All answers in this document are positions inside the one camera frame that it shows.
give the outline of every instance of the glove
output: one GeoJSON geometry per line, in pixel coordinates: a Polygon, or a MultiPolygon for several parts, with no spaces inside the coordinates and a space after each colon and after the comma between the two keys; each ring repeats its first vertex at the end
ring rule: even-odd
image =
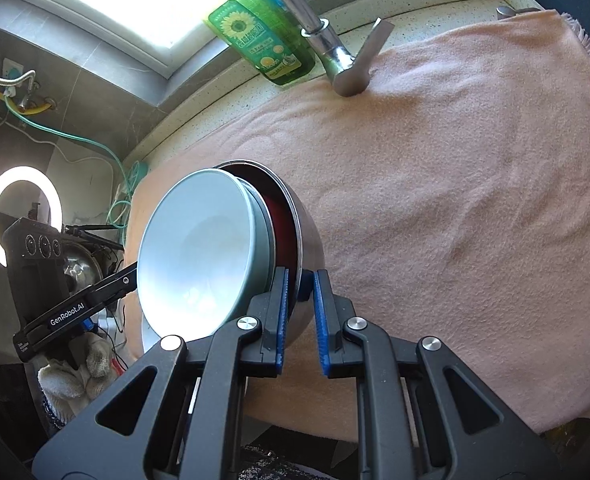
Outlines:
{"type": "Polygon", "coordinates": [[[86,362],[77,370],[66,361],[51,359],[37,372],[51,411],[63,424],[72,420],[117,378],[117,371],[111,365],[111,344],[91,332],[80,337],[85,338],[86,362]]]}

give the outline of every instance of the faucet spout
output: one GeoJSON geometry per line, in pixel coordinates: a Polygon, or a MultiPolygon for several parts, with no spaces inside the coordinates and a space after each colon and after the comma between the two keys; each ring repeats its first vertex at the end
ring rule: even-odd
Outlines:
{"type": "Polygon", "coordinates": [[[302,26],[308,40],[326,70],[335,92],[342,97],[362,93],[371,81],[369,69],[389,38],[393,25],[379,18],[357,56],[353,56],[332,26],[310,8],[306,0],[282,0],[302,26]]]}

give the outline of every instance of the green cord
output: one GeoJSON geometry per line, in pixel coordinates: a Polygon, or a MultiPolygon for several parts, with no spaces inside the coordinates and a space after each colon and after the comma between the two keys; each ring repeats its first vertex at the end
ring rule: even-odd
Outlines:
{"type": "Polygon", "coordinates": [[[6,103],[6,108],[8,108],[9,112],[11,112],[13,115],[15,115],[15,117],[20,119],[22,122],[28,124],[29,126],[32,126],[32,127],[36,128],[37,130],[48,132],[48,133],[53,134],[58,137],[63,137],[64,139],[77,140],[78,142],[86,142],[87,144],[92,144],[93,146],[101,148],[102,150],[107,152],[109,155],[111,155],[111,157],[113,157],[115,162],[117,162],[117,166],[120,168],[120,171],[122,172],[122,176],[124,178],[125,192],[126,192],[126,196],[128,197],[128,200],[116,200],[115,202],[113,202],[111,204],[111,207],[108,210],[108,214],[106,216],[106,221],[109,224],[111,224],[113,227],[118,228],[120,230],[120,238],[122,240],[122,245],[123,245],[125,238],[126,238],[126,235],[124,232],[126,230],[126,226],[128,225],[128,208],[130,208],[130,206],[131,206],[131,200],[133,199],[133,192],[135,191],[135,186],[137,185],[136,180],[137,180],[138,169],[139,169],[139,165],[140,165],[139,161],[136,161],[133,164],[133,167],[131,168],[129,175],[126,176],[126,171],[124,170],[122,162],[120,161],[119,158],[117,158],[117,155],[115,155],[115,153],[113,152],[113,150],[111,150],[111,148],[109,148],[109,147],[105,146],[104,144],[101,144],[100,142],[97,142],[95,140],[86,139],[85,137],[78,137],[78,136],[71,135],[71,134],[65,134],[63,132],[53,130],[52,128],[48,128],[47,126],[42,126],[41,124],[34,123],[33,121],[24,117],[24,115],[16,112],[11,107],[11,105],[9,103],[9,98],[6,95],[4,96],[4,102],[6,103]],[[124,208],[122,209],[122,212],[118,215],[118,217],[115,220],[113,220],[113,219],[111,219],[111,213],[113,212],[113,209],[117,205],[123,205],[124,208]],[[118,224],[117,221],[123,215],[126,215],[126,219],[124,219],[122,221],[123,222],[122,224],[118,224]]]}

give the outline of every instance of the bottle label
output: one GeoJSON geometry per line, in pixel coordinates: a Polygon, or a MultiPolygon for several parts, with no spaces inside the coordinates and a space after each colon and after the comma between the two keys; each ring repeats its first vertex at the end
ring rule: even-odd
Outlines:
{"type": "Polygon", "coordinates": [[[211,12],[209,21],[268,79],[277,79],[301,66],[280,37],[235,0],[229,0],[211,12]]]}

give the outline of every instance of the green bottle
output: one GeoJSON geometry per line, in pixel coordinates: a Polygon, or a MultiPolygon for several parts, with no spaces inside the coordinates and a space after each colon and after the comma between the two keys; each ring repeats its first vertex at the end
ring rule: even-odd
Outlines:
{"type": "Polygon", "coordinates": [[[273,0],[205,0],[204,23],[272,83],[284,85],[315,66],[294,16],[273,0]]]}

